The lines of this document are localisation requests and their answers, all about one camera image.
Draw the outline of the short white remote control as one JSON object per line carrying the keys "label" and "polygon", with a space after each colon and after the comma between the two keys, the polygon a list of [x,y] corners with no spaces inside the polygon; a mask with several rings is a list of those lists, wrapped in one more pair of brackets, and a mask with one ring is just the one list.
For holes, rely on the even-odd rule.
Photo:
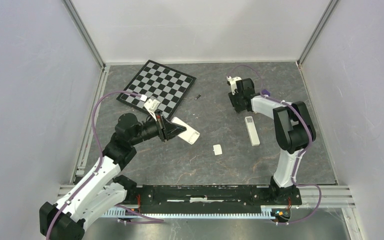
{"label": "short white remote control", "polygon": [[180,133],[178,137],[184,140],[185,142],[189,143],[190,145],[193,145],[201,135],[196,129],[194,129],[178,117],[174,117],[171,122],[186,128],[186,130]]}

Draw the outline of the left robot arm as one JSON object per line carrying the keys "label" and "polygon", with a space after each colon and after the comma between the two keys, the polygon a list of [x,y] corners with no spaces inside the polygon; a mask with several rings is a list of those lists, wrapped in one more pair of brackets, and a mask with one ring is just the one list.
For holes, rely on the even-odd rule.
{"label": "left robot arm", "polygon": [[40,232],[47,240],[81,240],[87,229],[116,204],[133,203],[137,190],[123,185],[121,171],[136,155],[135,145],[158,137],[163,142],[180,136],[187,141],[193,129],[178,119],[167,120],[158,112],[145,122],[133,113],[118,119],[110,142],[90,171],[63,197],[39,209]]}

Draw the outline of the long white remote control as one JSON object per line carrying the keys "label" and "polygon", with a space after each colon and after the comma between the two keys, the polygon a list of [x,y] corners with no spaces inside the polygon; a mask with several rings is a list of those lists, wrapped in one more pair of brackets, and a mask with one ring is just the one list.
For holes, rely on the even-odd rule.
{"label": "long white remote control", "polygon": [[261,144],[261,142],[260,142],[260,139],[259,139],[259,136],[257,133],[257,129],[255,126],[255,122],[254,122],[253,117],[252,116],[246,116],[244,118],[244,121],[245,121],[246,129],[248,132],[248,136],[249,136],[251,145],[253,147],[259,146]]}

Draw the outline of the short remote battery cover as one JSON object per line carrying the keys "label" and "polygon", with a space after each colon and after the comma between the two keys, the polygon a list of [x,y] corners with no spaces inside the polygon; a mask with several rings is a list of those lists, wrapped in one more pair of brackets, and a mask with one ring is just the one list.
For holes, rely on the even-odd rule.
{"label": "short remote battery cover", "polygon": [[223,154],[222,146],[220,144],[215,144],[213,147],[213,153],[215,156],[219,156]]}

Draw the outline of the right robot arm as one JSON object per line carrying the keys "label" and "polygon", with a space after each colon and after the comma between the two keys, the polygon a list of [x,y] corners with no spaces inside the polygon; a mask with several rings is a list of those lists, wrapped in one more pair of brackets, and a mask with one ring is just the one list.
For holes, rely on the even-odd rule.
{"label": "right robot arm", "polygon": [[248,111],[273,120],[275,139],[281,148],[275,173],[270,179],[269,199],[282,204],[296,188],[296,174],[301,160],[316,140],[316,131],[307,105],[271,97],[266,90],[256,93],[250,78],[226,78],[229,100],[237,113]]}

